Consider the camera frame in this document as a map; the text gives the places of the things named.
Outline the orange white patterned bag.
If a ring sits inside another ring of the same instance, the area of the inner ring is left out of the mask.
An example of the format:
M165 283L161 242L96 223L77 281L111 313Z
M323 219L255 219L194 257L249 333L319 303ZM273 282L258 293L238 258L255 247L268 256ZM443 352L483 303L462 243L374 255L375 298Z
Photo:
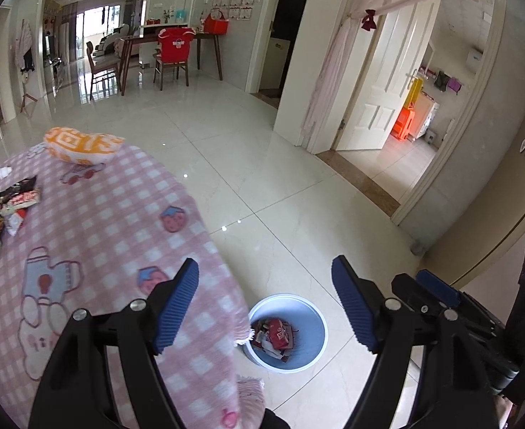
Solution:
M110 134L87 134L68 127L54 127L43 138L55 158L76 165L106 164L119 152L124 138Z

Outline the blue trash bin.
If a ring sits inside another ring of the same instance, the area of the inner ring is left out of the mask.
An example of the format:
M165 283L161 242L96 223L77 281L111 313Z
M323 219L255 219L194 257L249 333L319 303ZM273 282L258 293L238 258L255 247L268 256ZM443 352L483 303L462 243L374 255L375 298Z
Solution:
M325 317L309 300L291 294L271 295L249 313L252 338L242 346L250 361L282 374L305 371L325 352Z

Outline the trash inside bin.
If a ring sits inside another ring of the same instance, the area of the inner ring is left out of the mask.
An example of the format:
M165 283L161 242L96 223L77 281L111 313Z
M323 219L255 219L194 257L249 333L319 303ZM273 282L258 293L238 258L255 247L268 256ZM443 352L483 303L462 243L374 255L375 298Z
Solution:
M297 342L299 329L280 318L255 321L250 344L256 355L274 361L288 362Z

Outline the orange plastic stool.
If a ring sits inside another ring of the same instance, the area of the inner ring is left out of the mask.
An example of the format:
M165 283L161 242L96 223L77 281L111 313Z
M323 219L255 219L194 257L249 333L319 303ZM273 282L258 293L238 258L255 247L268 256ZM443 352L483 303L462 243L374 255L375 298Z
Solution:
M412 108L403 108L399 113L396 122L391 130L391 135L398 140L405 140L408 138L412 123L415 120L415 110Z

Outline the pink checkered tablecloth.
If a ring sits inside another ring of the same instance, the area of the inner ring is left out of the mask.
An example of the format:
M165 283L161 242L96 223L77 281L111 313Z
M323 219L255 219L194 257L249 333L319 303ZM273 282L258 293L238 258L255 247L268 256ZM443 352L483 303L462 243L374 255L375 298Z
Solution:
M89 169L42 145L6 164L0 191L32 177L40 192L0 249L0 404L12 421L28 425L41 375L75 310L121 310L192 258L197 292L174 344L156 359L160 374L186 427L261 425L262 383L241 377L234 360L250 336L246 301L184 185L128 144Z

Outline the dark snack wrappers pile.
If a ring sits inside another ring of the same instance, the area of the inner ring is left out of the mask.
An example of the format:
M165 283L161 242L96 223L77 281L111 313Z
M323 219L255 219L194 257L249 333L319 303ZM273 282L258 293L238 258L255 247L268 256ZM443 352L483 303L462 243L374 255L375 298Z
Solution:
M28 210L40 202L37 179L36 175L26 177L0 192L0 253L4 235L15 236Z

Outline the white panel door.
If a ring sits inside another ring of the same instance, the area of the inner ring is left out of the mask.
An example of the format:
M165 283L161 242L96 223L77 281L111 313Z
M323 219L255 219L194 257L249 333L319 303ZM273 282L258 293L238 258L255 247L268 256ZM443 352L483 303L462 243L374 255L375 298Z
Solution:
M429 44L441 0L422 0L385 16L371 60L348 106L336 149L381 149L405 104Z

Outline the wooden dining chair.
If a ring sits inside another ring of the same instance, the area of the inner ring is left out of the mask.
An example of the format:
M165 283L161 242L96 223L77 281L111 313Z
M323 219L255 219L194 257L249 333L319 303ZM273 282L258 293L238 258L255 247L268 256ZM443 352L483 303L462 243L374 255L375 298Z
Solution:
M94 85L98 82L105 82L106 80L116 79L118 86L121 86L120 71L121 58L116 54L110 56L94 57L95 48L91 41L86 42L87 57L91 71L90 82L90 98L94 98Z

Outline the red basket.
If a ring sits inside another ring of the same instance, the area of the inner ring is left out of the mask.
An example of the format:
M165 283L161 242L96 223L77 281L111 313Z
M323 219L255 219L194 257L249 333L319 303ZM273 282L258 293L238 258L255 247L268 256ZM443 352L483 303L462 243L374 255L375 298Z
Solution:
M222 13L216 18L212 15L207 16L203 24L203 32L212 35L224 35L227 34L228 30L228 19L224 17Z

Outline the red covered chair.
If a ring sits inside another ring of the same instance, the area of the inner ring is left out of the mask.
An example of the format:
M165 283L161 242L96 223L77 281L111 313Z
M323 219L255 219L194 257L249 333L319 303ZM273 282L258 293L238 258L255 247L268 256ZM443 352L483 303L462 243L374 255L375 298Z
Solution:
M163 90L163 74L167 67L175 70L175 79L179 79L181 70L185 72L186 85L189 85L190 44L195 31L190 27L167 27L158 33L159 51L154 55L154 79Z

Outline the wooden dining table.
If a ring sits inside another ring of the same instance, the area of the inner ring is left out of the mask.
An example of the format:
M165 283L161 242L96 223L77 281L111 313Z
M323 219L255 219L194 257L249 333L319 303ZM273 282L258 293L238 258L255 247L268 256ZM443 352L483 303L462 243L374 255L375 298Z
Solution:
M200 45L203 40L211 40L214 45L218 77L223 79L220 35L208 32L195 32L189 27L167 27L143 36L127 36L121 39L120 50L120 91L124 96L129 73L129 59L136 45L158 44L159 51L154 54L154 76L160 80L160 89L163 89L164 71L167 67L175 69L175 76L180 71L185 73L186 85L189 85L189 58L190 46L197 40L197 68L200 69Z

